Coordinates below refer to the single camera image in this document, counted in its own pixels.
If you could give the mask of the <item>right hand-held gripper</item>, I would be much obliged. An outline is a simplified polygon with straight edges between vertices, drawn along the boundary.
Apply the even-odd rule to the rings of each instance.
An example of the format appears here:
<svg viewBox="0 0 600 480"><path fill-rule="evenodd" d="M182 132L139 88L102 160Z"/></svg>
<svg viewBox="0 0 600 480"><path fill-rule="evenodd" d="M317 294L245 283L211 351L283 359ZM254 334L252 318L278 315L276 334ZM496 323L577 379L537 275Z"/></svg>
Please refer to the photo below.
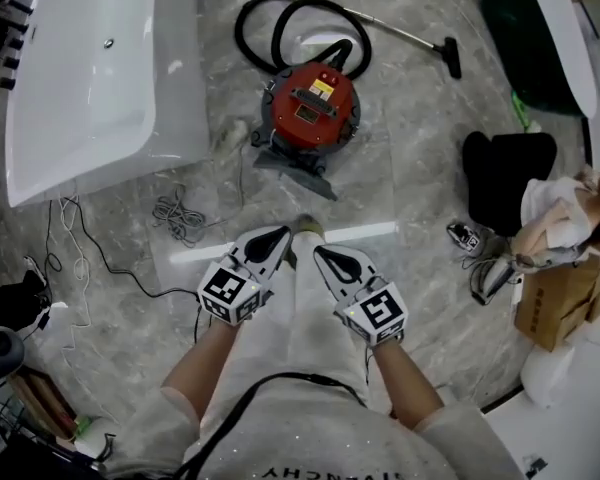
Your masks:
<svg viewBox="0 0 600 480"><path fill-rule="evenodd" d="M314 249L313 258L336 299L335 315L349 330L370 347L401 340L409 315L406 303L393 282L373 276L377 267L366 253L342 245L322 245ZM355 291L356 282L368 279Z"/></svg>

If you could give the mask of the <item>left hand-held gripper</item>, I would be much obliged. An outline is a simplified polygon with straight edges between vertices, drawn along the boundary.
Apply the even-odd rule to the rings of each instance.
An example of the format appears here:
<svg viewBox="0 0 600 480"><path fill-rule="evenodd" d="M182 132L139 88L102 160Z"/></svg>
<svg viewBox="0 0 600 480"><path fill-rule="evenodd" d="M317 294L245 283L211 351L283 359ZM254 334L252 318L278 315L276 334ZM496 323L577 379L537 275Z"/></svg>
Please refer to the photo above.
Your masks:
<svg viewBox="0 0 600 480"><path fill-rule="evenodd" d="M271 278L291 244L286 225L265 226L240 235L231 256L212 261L197 288L201 308L236 327L271 297Z"/></svg>

